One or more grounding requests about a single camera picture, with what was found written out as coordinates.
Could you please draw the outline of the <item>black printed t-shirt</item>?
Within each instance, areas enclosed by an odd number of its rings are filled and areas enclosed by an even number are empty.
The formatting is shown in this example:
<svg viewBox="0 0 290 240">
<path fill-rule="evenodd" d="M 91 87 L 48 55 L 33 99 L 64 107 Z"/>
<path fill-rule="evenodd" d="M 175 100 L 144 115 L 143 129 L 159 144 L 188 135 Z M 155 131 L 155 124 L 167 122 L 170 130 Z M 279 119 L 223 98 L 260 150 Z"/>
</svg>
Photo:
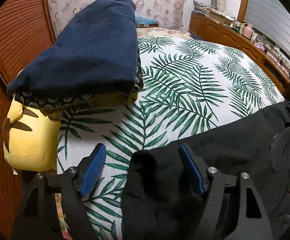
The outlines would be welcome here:
<svg viewBox="0 0 290 240">
<path fill-rule="evenodd" d="M 135 152 L 124 239 L 290 239 L 290 102 Z"/>
</svg>

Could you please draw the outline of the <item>yellow plush pillow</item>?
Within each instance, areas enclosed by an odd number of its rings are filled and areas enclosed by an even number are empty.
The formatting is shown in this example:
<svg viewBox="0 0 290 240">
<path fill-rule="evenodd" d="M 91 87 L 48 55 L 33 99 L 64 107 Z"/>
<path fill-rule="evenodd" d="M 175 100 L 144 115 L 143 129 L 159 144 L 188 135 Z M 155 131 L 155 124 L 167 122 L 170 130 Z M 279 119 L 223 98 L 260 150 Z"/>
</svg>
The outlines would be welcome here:
<svg viewBox="0 0 290 240">
<path fill-rule="evenodd" d="M 14 173 L 57 169 L 61 112 L 46 114 L 13 100 L 2 126 L 3 152 Z"/>
</svg>

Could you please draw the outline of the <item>pink thermos jug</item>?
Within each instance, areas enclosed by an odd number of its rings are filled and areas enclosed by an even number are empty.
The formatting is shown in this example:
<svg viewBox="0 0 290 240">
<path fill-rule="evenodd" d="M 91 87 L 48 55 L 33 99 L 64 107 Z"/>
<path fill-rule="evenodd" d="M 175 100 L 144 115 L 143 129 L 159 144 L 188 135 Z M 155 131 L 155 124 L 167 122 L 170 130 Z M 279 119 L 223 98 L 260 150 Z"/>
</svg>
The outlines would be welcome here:
<svg viewBox="0 0 290 240">
<path fill-rule="evenodd" d="M 243 29 L 242 29 L 242 35 L 247 38 L 247 39 L 251 39 L 252 34 L 254 33 L 253 30 L 253 25 L 251 25 L 250 23 L 244 23 L 243 24 Z"/>
</svg>

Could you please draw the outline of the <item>grey window blind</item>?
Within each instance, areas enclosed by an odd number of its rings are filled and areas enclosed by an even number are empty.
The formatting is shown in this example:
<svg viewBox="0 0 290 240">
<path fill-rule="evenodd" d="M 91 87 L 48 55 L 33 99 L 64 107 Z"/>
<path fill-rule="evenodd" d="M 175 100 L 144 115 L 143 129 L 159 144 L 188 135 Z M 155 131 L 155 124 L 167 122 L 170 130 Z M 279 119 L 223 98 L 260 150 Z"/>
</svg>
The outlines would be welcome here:
<svg viewBox="0 0 290 240">
<path fill-rule="evenodd" d="M 278 0 L 248 0 L 244 20 L 290 57 L 290 14 Z"/>
</svg>

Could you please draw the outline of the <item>green leaf print bedsheet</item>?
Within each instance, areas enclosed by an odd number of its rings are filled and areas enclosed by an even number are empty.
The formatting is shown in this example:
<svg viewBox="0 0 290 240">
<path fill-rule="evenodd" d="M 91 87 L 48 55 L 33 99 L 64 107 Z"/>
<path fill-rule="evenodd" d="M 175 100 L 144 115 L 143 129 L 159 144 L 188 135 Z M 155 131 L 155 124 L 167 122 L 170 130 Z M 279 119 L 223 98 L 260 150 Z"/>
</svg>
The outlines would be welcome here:
<svg viewBox="0 0 290 240">
<path fill-rule="evenodd" d="M 106 147 L 96 185 L 83 202 L 100 239 L 122 238 L 121 194 L 134 152 L 164 146 L 253 114 L 283 96 L 245 53 L 179 37 L 140 37 L 142 90 L 134 103 L 66 110 L 58 172 Z"/>
</svg>

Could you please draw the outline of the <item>dark patterned folded garment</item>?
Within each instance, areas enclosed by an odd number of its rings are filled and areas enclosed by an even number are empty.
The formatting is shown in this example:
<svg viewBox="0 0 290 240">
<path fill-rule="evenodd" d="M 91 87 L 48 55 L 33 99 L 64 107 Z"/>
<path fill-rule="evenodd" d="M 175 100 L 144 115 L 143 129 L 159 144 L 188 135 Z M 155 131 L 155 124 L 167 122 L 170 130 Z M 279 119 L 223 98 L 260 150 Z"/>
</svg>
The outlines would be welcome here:
<svg viewBox="0 0 290 240">
<path fill-rule="evenodd" d="M 33 96 L 15 95 L 8 112 L 8 116 L 14 119 L 25 113 L 25 108 L 38 109 L 44 116 L 51 116 L 56 112 L 61 112 L 71 107 L 82 109 L 94 109 L 115 105 L 129 105 L 136 102 L 138 93 L 144 89 L 144 81 L 141 68 L 141 58 L 137 55 L 136 78 L 133 91 L 130 94 L 121 92 L 99 95 L 81 95 L 78 98 L 63 98 L 52 100 L 45 98 L 35 99 Z"/>
</svg>

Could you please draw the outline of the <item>cardboard box on sideboard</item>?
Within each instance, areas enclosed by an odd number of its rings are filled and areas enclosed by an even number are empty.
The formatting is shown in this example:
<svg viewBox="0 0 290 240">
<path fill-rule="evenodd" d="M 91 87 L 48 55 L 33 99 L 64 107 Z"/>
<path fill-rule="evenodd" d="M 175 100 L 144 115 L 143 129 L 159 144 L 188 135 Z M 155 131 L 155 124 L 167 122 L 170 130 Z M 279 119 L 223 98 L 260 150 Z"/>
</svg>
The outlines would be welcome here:
<svg viewBox="0 0 290 240">
<path fill-rule="evenodd" d="M 232 22 L 234 21 L 233 18 L 229 17 L 228 15 L 223 14 L 222 12 L 219 12 L 214 9 L 209 9 L 207 12 L 207 17 L 210 20 L 213 20 L 219 24 L 227 24 L 231 25 Z"/>
</svg>

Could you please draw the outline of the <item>long wooden sideboard cabinet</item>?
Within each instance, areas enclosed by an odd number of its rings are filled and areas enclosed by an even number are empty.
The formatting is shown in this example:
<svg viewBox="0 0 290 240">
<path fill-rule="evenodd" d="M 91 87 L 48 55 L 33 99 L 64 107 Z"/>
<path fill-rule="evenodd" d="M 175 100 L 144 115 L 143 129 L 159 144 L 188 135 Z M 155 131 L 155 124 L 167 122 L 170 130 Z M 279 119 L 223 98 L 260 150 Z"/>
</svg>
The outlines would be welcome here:
<svg viewBox="0 0 290 240">
<path fill-rule="evenodd" d="M 191 13 L 189 31 L 205 41 L 241 50 L 269 76 L 280 92 L 285 95 L 290 89 L 290 78 L 273 59 L 239 33 L 195 12 Z"/>
</svg>

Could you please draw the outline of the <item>floral pink blanket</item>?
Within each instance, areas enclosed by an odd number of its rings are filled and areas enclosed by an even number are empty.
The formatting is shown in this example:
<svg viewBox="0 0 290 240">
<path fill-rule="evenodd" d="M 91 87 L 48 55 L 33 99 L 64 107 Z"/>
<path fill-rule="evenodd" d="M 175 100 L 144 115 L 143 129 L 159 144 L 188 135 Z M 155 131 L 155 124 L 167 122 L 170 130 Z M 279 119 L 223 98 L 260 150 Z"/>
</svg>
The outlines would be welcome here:
<svg viewBox="0 0 290 240">
<path fill-rule="evenodd" d="M 137 37 L 179 37 L 183 39 L 193 39 L 189 32 L 181 30 L 164 29 L 160 27 L 137 28 Z"/>
</svg>

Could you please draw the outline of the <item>folded navy blue garment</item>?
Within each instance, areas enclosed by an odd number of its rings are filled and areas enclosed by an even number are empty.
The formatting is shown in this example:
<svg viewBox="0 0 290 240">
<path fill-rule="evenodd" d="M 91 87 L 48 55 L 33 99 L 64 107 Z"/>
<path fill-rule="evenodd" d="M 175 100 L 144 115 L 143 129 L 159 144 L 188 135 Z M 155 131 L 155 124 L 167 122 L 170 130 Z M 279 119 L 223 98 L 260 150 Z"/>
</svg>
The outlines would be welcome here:
<svg viewBox="0 0 290 240">
<path fill-rule="evenodd" d="M 7 86 L 51 99 L 132 92 L 137 73 L 136 6 L 132 0 L 96 0 L 78 12 L 55 44 Z"/>
</svg>

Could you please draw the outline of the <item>blue cloth on box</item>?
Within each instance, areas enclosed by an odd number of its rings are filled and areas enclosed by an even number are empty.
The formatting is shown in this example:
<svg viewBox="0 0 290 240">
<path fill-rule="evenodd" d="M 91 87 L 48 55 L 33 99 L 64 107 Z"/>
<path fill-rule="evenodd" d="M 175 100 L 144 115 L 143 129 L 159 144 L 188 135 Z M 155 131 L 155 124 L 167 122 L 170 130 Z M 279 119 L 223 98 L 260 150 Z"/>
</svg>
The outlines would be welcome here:
<svg viewBox="0 0 290 240">
<path fill-rule="evenodd" d="M 137 28 L 155 28 L 159 27 L 159 24 L 155 20 L 146 19 L 141 16 L 136 17 Z"/>
</svg>

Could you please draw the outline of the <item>brown louvered wardrobe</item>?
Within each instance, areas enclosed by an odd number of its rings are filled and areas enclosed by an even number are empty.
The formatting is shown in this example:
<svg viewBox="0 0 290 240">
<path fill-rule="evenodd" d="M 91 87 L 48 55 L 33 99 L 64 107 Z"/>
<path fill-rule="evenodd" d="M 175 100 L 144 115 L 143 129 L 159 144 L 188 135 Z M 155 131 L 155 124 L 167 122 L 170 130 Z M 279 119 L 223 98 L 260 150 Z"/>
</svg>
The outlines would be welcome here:
<svg viewBox="0 0 290 240">
<path fill-rule="evenodd" d="M 0 239 L 11 237 L 23 192 L 3 155 L 1 128 L 11 103 L 6 86 L 54 41 L 47 0 L 0 0 Z"/>
</svg>

